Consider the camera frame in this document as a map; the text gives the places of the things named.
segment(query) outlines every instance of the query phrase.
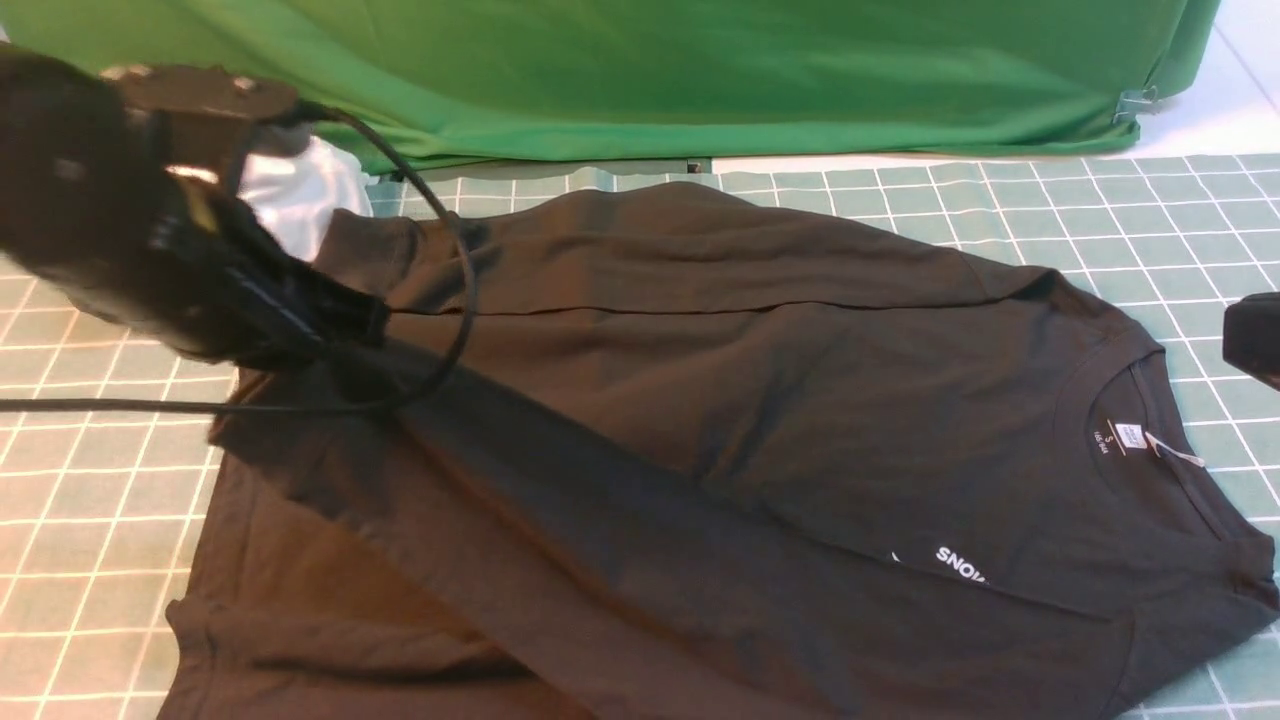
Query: t-shirt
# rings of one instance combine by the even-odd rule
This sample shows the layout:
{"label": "t-shirt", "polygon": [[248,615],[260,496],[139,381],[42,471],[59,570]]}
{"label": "t-shirt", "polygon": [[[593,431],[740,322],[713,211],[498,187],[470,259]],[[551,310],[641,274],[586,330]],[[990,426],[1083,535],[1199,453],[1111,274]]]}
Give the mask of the t-shirt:
{"label": "t-shirt", "polygon": [[[161,717],[1111,717],[1280,616],[1162,348],[1055,270],[694,183],[486,227],[429,401],[216,425]],[[452,341],[438,223],[316,264],[415,314],[239,401]]]}

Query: size tag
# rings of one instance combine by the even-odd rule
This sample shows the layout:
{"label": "size tag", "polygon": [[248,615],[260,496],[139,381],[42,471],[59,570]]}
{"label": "size tag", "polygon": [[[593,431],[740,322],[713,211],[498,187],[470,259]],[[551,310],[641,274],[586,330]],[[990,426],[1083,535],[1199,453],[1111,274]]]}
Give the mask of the size tag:
{"label": "size tag", "polygon": [[1125,447],[1134,450],[1146,450],[1147,438],[1142,432],[1142,425],[1125,425],[1124,423],[1116,423],[1116,437]]}

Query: grid mat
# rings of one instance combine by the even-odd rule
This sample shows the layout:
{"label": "grid mat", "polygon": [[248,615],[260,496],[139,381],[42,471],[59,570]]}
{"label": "grid mat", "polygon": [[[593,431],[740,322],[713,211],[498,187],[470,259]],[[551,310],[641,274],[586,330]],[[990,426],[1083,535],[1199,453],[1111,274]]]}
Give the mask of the grid mat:
{"label": "grid mat", "polygon": [[[1225,305],[1280,286],[1280,155],[796,174],[586,168],[434,187],[463,215],[485,217],[673,179],[1061,269],[1169,348],[1194,450],[1236,506],[1280,537],[1280,393],[1225,365],[1220,350]],[[378,215],[428,217],[406,186],[370,196]],[[0,266],[0,395],[220,400],[232,386],[229,369],[178,360]],[[0,717],[155,717],[177,666],[163,611],[184,592],[219,460],[206,427],[114,413],[0,416]],[[1166,716],[1280,719],[1280,628],[1126,717]]]}

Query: green backdrop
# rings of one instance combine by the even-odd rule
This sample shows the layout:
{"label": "green backdrop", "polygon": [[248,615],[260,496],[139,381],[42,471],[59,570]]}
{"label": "green backdrop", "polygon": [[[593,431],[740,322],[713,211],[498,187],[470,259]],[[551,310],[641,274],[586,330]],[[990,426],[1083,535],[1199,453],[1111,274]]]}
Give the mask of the green backdrop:
{"label": "green backdrop", "polygon": [[0,23],[93,72],[285,79],[428,167],[1123,149],[1121,94],[1184,90],[1219,1],[4,0]]}

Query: wire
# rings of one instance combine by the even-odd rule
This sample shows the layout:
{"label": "wire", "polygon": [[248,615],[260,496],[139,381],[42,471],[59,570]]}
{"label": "wire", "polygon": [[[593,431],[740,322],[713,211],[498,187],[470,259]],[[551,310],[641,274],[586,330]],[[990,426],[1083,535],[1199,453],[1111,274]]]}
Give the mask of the wire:
{"label": "wire", "polygon": [[[302,110],[316,120],[332,120],[349,126],[365,140],[374,145],[388,160],[396,165],[404,179],[413,186],[431,210],[440,218],[453,237],[454,249],[458,254],[458,264],[462,268],[463,302],[462,319],[453,341],[440,359],[440,363],[431,373],[415,386],[393,393],[388,397],[351,402],[343,405],[325,405],[308,407],[305,405],[247,405],[232,402],[188,402],[180,400],[129,400],[114,397],[67,397],[67,398],[0,398],[0,413],[161,413],[177,415],[364,415],[372,413],[385,413],[402,407],[410,402],[426,398],[445,380],[457,366],[466,350],[467,340],[471,337],[471,328],[475,325],[476,305],[479,301],[479,282],[476,281],[475,265],[471,263],[471,252],[467,249],[470,236],[468,227],[463,220],[444,206],[440,199],[431,192],[426,182],[408,161],[378,132],[365,124],[360,118],[323,105],[303,102]],[[424,232],[417,225],[419,232]],[[416,314],[413,310],[392,310],[393,314]]]}

